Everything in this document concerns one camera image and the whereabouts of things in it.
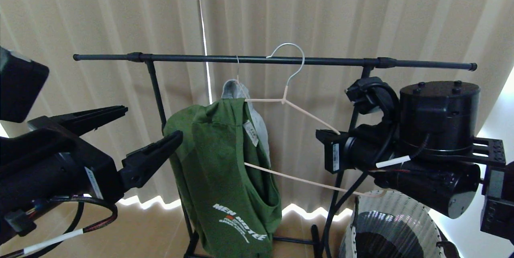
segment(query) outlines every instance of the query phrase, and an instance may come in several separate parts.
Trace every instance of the curtain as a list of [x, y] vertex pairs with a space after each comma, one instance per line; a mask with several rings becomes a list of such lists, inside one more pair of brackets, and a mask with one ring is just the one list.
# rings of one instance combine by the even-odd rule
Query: curtain
[[[200, 0], [210, 55], [269, 55], [281, 43], [302, 47], [308, 57], [393, 57], [476, 62], [475, 72], [449, 69], [375, 69], [396, 91], [420, 81], [461, 79], [481, 86], [477, 132], [514, 63], [513, 0]], [[300, 56], [293, 47], [277, 55]], [[252, 98], [280, 98], [297, 66], [210, 64], [213, 95], [237, 75]], [[340, 130], [347, 130], [352, 105], [343, 90], [361, 68], [305, 66], [292, 80], [288, 99]], [[281, 104], [255, 103], [268, 128], [276, 171], [334, 183], [323, 167], [323, 147], [314, 136], [318, 122]], [[375, 124], [380, 114], [360, 123]], [[348, 188], [360, 172], [347, 171]], [[312, 211], [329, 205], [331, 191], [278, 178], [283, 205]], [[371, 190], [366, 180], [358, 189]]]
[[[159, 114], [143, 63], [73, 60], [74, 53], [176, 53], [202, 55], [198, 0], [0, 0], [1, 40], [50, 68], [27, 120], [106, 106], [128, 107], [125, 117], [84, 136], [121, 168], [126, 154], [162, 138]], [[192, 104], [207, 105], [201, 63], [156, 62], [166, 116]], [[26, 125], [2, 122], [13, 137]], [[178, 199], [169, 163], [137, 194]]]
[[[73, 53], [269, 55], [294, 42], [308, 57], [393, 57], [476, 62], [475, 72], [447, 69], [375, 69], [395, 90], [419, 81], [474, 82], [482, 88], [477, 131], [485, 121], [514, 63], [513, 0], [0, 0], [0, 43], [50, 67], [50, 77], [28, 120], [105, 106], [124, 105], [125, 117], [85, 135], [116, 161], [161, 138], [160, 120], [144, 64], [81, 61]], [[277, 55], [299, 53], [282, 48]], [[235, 64], [156, 63], [166, 116], [192, 104], [207, 105], [208, 76], [214, 100], [234, 78]], [[293, 65], [241, 64], [241, 81], [254, 98], [281, 97]], [[346, 130], [352, 111], [343, 90], [360, 68], [305, 66], [290, 84], [289, 99]], [[268, 126], [273, 170], [334, 183], [325, 172], [323, 148], [314, 130], [323, 128], [281, 104], [257, 104]], [[377, 123], [380, 114], [359, 123]], [[23, 124], [2, 122], [10, 136]], [[358, 171], [345, 173], [349, 187]], [[331, 191], [278, 178], [283, 205], [308, 212], [327, 207]], [[371, 180], [359, 188], [370, 190]], [[165, 163], [141, 189], [140, 201], [160, 195], [178, 199]]]

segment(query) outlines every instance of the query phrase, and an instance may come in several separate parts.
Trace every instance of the vertical blind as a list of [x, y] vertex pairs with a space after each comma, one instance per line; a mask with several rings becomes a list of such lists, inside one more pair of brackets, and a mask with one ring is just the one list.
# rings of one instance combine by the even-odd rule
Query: vertical blind
[[[50, 67], [50, 77], [29, 119], [41, 115], [115, 106], [127, 115], [85, 139], [121, 159], [161, 137], [151, 82], [144, 64], [116, 61], [75, 62], [73, 53], [269, 55], [283, 42], [301, 46], [308, 57], [393, 57], [476, 62], [475, 72], [448, 69], [376, 69], [395, 90], [419, 81], [474, 82], [482, 88], [477, 130], [488, 116], [514, 64], [514, 0], [0, 0], [0, 43]], [[278, 55], [299, 53], [282, 48]], [[297, 66], [157, 62], [167, 117], [192, 104], [214, 100], [227, 79], [241, 82], [253, 98], [281, 97]], [[346, 130], [352, 106], [343, 90], [361, 68], [305, 66], [290, 84], [289, 99]], [[323, 169], [323, 128], [281, 104], [258, 104], [268, 127], [272, 168], [332, 184]], [[361, 117], [376, 123], [380, 114]], [[24, 125], [2, 122], [8, 134]], [[348, 171], [343, 187], [356, 179]], [[329, 204], [330, 191], [278, 178], [283, 205], [307, 211]], [[371, 190], [366, 181], [360, 191]], [[142, 189], [140, 201], [161, 195], [178, 198], [171, 167], [165, 163]]]

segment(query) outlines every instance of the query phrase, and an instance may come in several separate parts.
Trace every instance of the hanger bar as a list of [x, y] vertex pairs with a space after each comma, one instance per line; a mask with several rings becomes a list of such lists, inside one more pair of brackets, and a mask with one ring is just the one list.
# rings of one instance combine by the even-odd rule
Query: hanger bar
[[[256, 57], [239, 55], [153, 55], [148, 53], [129, 53], [128, 55], [73, 55], [76, 61], [132, 61], [132, 62], [216, 62], [216, 63], [261, 63], [261, 64], [301, 64], [301, 57]], [[338, 66], [372, 66], [374, 68], [391, 67], [424, 67], [424, 68], [453, 68], [474, 71], [476, 63], [404, 61], [390, 57], [376, 59], [341, 59], [334, 57], [306, 57], [305, 64], [309, 65], [338, 65]]]

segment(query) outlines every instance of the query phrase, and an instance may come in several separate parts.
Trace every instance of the green shirt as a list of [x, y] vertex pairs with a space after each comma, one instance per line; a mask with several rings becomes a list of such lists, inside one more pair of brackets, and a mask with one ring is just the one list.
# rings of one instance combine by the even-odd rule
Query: green shirt
[[265, 258], [281, 221], [274, 177], [244, 99], [221, 99], [173, 115], [164, 134], [184, 133], [170, 158], [182, 204], [204, 249], [218, 258]]

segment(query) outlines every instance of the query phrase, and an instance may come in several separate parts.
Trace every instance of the clothes hanger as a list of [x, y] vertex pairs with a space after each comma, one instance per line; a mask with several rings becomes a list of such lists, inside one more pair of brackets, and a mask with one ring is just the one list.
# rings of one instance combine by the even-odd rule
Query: clothes hanger
[[[318, 117], [314, 116], [310, 112], [307, 112], [303, 108], [300, 108], [299, 106], [296, 106], [294, 103], [291, 103], [290, 101], [288, 101], [286, 99], [286, 97], [288, 95], [288, 88], [289, 88], [289, 83], [290, 83], [291, 79], [302, 70], [302, 68], [303, 68], [303, 66], [305, 64], [305, 53], [303, 52], [303, 50], [299, 46], [297, 46], [294, 43], [283, 43], [283, 44], [279, 45], [273, 51], [273, 53], [271, 55], [267, 56], [266, 58], [268, 59], [270, 57], [273, 57], [273, 55], [277, 52], [277, 50], [279, 48], [281, 48], [282, 46], [284, 46], [284, 45], [295, 46], [297, 49], [299, 49], [301, 51], [301, 53], [302, 53], [302, 64], [301, 64], [300, 68], [288, 78], [288, 81], [286, 82], [286, 86], [285, 86], [285, 89], [284, 89], [284, 96], [282, 97], [282, 99], [249, 99], [248, 96], [246, 95], [246, 92], [243, 90], [243, 87], [241, 86], [241, 83], [239, 83], [239, 57], [237, 55], [235, 56], [236, 59], [237, 59], [237, 79], [236, 79], [236, 81], [237, 81], [237, 85], [239, 86], [239, 88], [245, 94], [245, 97], [246, 97], [245, 101], [246, 102], [280, 102], [282, 104], [288, 104], [292, 108], [294, 108], [296, 110], [299, 110], [301, 113], [311, 117], [312, 119], [315, 119], [316, 121], [321, 122], [323, 125], [327, 126], [331, 130], [333, 130], [336, 134], [340, 135], [341, 133], [338, 130], [336, 130], [336, 128], [334, 128], [333, 126], [329, 125], [328, 123], [322, 121], [321, 119], [319, 119]], [[321, 184], [321, 183], [316, 183], [316, 182], [313, 182], [313, 181], [308, 181], [308, 180], [305, 180], [305, 179], [293, 177], [293, 176], [290, 176], [290, 175], [287, 175], [287, 174], [282, 174], [282, 173], [279, 173], [279, 172], [276, 172], [276, 171], [273, 171], [273, 170], [262, 168], [262, 167], [259, 167], [257, 165], [253, 165], [253, 164], [250, 164], [250, 163], [245, 163], [245, 165], [249, 166], [251, 168], [254, 168], [254, 169], [258, 169], [258, 170], [261, 170], [261, 171], [264, 171], [264, 172], [268, 172], [268, 173], [274, 174], [274, 175], [282, 176], [282, 177], [285, 177], [285, 178], [288, 178], [288, 179], [292, 179], [292, 180], [296, 180], [296, 181], [300, 181], [300, 182], [303, 182], [303, 183], [308, 183], [310, 185], [316, 185], [316, 186], [319, 186], [319, 187], [325, 187], [327, 189], [336, 190], [336, 191], [340, 191], [340, 192], [348, 192], [348, 190], [342, 189], [340, 187], [333, 187], [331, 185], [324, 185], [324, 184]], [[382, 193], [380, 193], [378, 195], [365, 194], [365, 193], [359, 193], [359, 192], [353, 192], [353, 194], [354, 195], [359, 195], [359, 196], [371, 197], [371, 198], [380, 198], [380, 197], [383, 197], [386, 194], [386, 191], [384, 190], [384, 191], [382, 191]]]

